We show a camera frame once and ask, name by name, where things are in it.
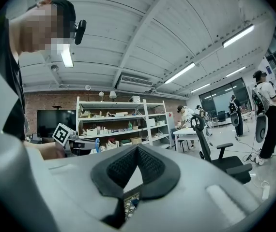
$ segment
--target office chair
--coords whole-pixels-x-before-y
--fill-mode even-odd
[[[225,126],[226,126],[225,111],[220,111],[217,117],[218,117],[217,126],[219,127],[219,122],[225,122]]]
[[[173,134],[175,131],[177,131],[177,129],[176,129],[176,128],[173,128],[173,129],[170,130],[170,133],[171,133],[171,137],[172,137],[172,139],[173,139],[173,141],[174,141],[175,151],[177,151],[177,149],[176,149],[176,138],[175,138],[175,135]],[[184,140],[179,140],[179,142],[180,142],[180,147],[182,146],[183,153],[184,153],[183,141],[184,141]]]
[[[202,130],[205,127],[204,121],[202,120],[202,117],[200,117],[199,115],[193,115],[192,119],[194,118],[197,118],[199,120],[199,125],[195,125],[194,130],[197,133],[197,136],[199,138],[199,142],[201,145],[201,149],[203,152],[203,154],[200,153],[200,157],[202,159],[207,160],[208,162],[218,167],[222,171],[226,172],[228,175],[232,176],[242,184],[248,183],[251,180],[249,171],[252,170],[252,165],[250,163],[243,165],[243,163],[240,161],[240,159],[237,156],[223,158],[225,148],[233,146],[233,143],[218,145],[216,148],[221,149],[219,158],[216,160],[211,160],[210,148],[202,132]]]

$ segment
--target white ceiling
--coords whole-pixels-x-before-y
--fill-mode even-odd
[[[35,1],[12,0],[8,17]],[[48,90],[56,84],[113,89],[120,74],[131,74],[149,79],[158,92],[186,96],[206,83],[212,84],[209,88],[224,84],[222,78],[241,66],[247,66],[245,72],[257,67],[275,28],[262,0],[69,1],[76,22],[87,21],[82,43],[71,46],[74,68],[65,68],[58,55],[25,53],[19,60],[25,90]],[[251,23],[253,32],[222,47]],[[163,84],[192,61],[194,68]],[[58,72],[50,71],[52,64]]]

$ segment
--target black pants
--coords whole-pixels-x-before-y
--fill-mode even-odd
[[[268,117],[268,128],[265,141],[260,152],[260,157],[267,159],[270,158],[276,146],[276,106],[270,106],[266,112]]]
[[[237,136],[242,136],[244,133],[243,119],[241,118],[241,113],[237,112],[239,117],[239,124],[235,127]]]

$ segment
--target window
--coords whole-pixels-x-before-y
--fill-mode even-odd
[[[228,112],[232,95],[235,95],[240,101],[242,109],[252,109],[246,86],[241,78],[204,93],[199,98],[203,109],[209,112],[212,117],[216,117],[220,111]]]

